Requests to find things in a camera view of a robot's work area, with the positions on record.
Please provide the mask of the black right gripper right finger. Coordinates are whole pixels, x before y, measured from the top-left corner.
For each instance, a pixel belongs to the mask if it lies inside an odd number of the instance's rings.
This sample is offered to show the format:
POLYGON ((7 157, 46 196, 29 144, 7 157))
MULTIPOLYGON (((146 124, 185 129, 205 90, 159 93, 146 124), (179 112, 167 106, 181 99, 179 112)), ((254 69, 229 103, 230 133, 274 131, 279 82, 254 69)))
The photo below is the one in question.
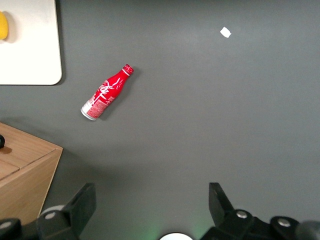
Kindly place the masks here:
POLYGON ((254 224, 254 217, 243 209, 235 209, 217 182, 209 184, 208 203, 214 223, 210 239, 243 240, 254 224))

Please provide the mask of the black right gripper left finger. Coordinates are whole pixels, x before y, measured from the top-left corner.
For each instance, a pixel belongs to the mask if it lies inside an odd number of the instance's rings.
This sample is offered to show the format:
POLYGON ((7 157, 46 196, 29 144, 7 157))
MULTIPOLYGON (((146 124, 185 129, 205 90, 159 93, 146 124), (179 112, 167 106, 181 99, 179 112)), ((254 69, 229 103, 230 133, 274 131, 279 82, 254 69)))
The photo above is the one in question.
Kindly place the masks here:
POLYGON ((97 207, 96 187, 86 183, 63 207, 45 210, 36 221, 40 240, 78 240, 97 207))

